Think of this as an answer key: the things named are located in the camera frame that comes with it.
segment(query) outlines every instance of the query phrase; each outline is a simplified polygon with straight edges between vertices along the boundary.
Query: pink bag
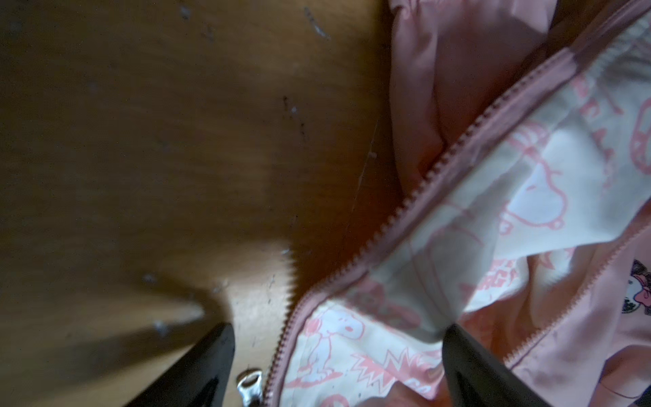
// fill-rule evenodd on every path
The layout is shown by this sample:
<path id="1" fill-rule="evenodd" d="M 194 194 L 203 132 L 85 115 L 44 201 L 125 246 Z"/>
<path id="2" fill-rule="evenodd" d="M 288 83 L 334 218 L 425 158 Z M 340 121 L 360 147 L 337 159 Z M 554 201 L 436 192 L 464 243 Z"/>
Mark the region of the pink bag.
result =
<path id="1" fill-rule="evenodd" d="M 457 321 L 552 406 L 628 406 L 651 384 L 651 0 L 540 64 L 554 2 L 391 6 L 412 198 L 298 303 L 265 404 L 449 404 Z"/>

